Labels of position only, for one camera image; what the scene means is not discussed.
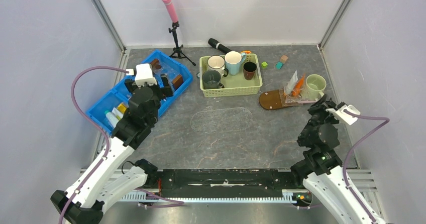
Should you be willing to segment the clear textured toothbrush holder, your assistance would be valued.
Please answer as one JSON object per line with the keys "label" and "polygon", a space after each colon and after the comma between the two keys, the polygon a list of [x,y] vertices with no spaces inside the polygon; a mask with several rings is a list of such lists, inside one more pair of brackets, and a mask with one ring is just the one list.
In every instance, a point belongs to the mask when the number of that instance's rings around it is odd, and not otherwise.
{"label": "clear textured toothbrush holder", "polygon": [[293,97],[293,96],[291,96],[291,94],[287,95],[285,93],[284,89],[279,90],[279,96],[280,96],[281,105],[283,107],[303,105],[303,104],[299,104],[297,102],[301,101],[301,100],[305,100],[305,99],[302,99],[300,96]]}

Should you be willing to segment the pale green ribbed mug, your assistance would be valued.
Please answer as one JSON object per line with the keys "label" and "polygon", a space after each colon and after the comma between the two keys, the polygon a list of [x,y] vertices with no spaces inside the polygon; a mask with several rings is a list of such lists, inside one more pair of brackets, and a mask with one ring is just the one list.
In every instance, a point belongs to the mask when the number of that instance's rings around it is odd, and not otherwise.
{"label": "pale green ribbed mug", "polygon": [[306,87],[304,93],[309,100],[315,100],[324,96],[324,90],[327,86],[326,80],[318,75],[311,74],[306,78]]}

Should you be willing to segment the orange toothpaste tube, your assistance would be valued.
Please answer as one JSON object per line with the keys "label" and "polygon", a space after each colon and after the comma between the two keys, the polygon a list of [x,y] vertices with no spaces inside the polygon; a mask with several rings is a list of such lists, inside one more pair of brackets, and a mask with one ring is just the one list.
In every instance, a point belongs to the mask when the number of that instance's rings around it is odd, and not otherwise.
{"label": "orange toothpaste tube", "polygon": [[303,84],[304,84],[304,80],[305,80],[305,75],[303,75],[303,77],[295,85],[295,87],[293,88],[293,90],[291,92],[291,96],[296,97],[300,94],[301,89],[302,89]]}

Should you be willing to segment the white toothpaste tube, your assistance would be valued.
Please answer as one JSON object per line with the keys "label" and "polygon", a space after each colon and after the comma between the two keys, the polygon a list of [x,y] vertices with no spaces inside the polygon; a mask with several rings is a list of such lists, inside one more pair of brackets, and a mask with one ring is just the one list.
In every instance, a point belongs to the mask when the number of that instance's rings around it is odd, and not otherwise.
{"label": "white toothpaste tube", "polygon": [[292,93],[297,82],[298,82],[298,76],[297,76],[297,70],[296,70],[285,87],[285,93],[287,95],[290,95]]}

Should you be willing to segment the dark brown cup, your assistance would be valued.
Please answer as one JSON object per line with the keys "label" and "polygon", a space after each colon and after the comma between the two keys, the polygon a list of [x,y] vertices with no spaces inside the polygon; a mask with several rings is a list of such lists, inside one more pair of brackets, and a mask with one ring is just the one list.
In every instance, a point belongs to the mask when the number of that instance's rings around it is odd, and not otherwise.
{"label": "dark brown cup", "polygon": [[257,65],[254,62],[246,62],[243,66],[243,75],[246,80],[252,80],[257,71]]}

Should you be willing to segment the pink toothbrush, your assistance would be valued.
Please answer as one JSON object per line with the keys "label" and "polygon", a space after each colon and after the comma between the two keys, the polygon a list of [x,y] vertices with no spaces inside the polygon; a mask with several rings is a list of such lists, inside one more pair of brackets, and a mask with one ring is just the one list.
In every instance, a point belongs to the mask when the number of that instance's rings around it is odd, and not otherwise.
{"label": "pink toothbrush", "polygon": [[299,104],[310,104],[310,103],[315,103],[317,101],[318,101],[318,99],[315,99],[315,100],[301,100],[301,101],[298,101],[297,103],[299,103]]}

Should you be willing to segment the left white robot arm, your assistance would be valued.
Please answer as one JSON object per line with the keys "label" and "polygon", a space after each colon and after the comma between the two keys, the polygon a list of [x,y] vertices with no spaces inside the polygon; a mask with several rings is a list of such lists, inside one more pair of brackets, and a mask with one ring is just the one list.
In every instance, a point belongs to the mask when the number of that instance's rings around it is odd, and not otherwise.
{"label": "left white robot arm", "polygon": [[158,85],[154,77],[125,81],[132,96],[104,149],[74,184],[65,191],[56,190],[51,196],[60,213],[60,223],[64,220],[99,223],[106,211],[130,191],[157,183],[158,169],[145,159],[137,161],[115,181],[109,183],[108,180],[151,133],[158,121],[161,100],[173,96],[165,74],[161,80],[162,85]]}

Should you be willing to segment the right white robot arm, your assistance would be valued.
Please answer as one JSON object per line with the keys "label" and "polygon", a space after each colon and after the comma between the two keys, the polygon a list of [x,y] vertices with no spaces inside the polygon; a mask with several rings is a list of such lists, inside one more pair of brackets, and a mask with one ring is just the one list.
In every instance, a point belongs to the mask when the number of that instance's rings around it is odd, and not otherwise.
{"label": "right white robot arm", "polygon": [[[304,159],[290,170],[290,182],[297,188],[305,187],[333,215],[339,223],[385,223],[349,178],[347,168],[354,149],[377,130],[389,123],[386,117],[361,115],[351,104],[332,101],[327,95],[309,107],[310,119],[297,137]],[[344,160],[334,149],[340,144],[336,124],[354,124],[358,119],[381,121],[351,147]]]}

